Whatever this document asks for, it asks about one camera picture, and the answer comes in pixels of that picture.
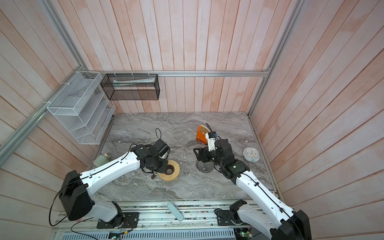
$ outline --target round wooden disc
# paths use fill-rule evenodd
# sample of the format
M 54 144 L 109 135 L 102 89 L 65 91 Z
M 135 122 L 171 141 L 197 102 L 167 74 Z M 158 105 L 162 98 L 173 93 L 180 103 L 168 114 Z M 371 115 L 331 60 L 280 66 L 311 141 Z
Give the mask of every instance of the round wooden disc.
M 175 180 L 180 174 L 180 166 L 177 162 L 173 160 L 168 160 L 168 165 L 172 165 L 175 168 L 174 172 L 171 175 L 167 175 L 165 173 L 159 173 L 159 177 L 164 181 Z

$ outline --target white wire rack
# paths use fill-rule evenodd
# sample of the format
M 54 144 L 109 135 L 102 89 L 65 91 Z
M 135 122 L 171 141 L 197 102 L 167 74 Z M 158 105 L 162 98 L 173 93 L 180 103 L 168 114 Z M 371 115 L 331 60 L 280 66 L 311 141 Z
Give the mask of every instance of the white wire rack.
M 99 144 L 115 111 L 94 93 L 100 82 L 100 73 L 78 72 L 47 107 L 80 144 Z

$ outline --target clock face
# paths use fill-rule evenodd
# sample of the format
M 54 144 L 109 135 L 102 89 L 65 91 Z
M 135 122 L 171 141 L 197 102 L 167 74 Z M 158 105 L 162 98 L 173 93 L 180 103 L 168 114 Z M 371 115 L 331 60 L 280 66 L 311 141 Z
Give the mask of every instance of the clock face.
M 243 151 L 243 155 L 249 162 L 257 162 L 260 158 L 259 151 L 254 147 L 246 147 Z

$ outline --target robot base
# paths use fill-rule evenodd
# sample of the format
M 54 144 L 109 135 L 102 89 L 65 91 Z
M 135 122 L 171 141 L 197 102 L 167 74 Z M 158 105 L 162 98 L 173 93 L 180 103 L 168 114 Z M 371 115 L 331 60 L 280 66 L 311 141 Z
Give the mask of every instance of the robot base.
M 123 218 L 123 226 L 122 228 L 137 228 L 137 222 L 139 221 L 139 213 L 138 212 L 125 212 Z M 106 229 L 106 228 L 114 228 L 112 224 L 108 222 L 104 222 L 99 219 L 99 222 L 96 226 L 97 229 Z

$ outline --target black mounting plate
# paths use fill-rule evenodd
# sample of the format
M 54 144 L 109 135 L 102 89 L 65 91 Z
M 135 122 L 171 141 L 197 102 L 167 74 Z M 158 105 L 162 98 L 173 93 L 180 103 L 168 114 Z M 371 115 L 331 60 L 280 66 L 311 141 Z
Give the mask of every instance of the black mounting plate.
M 137 222 L 139 221 L 139 213 L 138 212 L 125 212 L 124 213 L 124 224 L 122 228 L 137 228 Z M 106 228 L 113 228 L 111 224 L 104 222 L 103 220 L 99 219 L 99 222 L 96 226 L 97 229 L 106 229 Z
M 233 226 L 232 213 L 231 210 L 222 210 L 221 217 L 217 216 L 217 225 L 219 226 Z

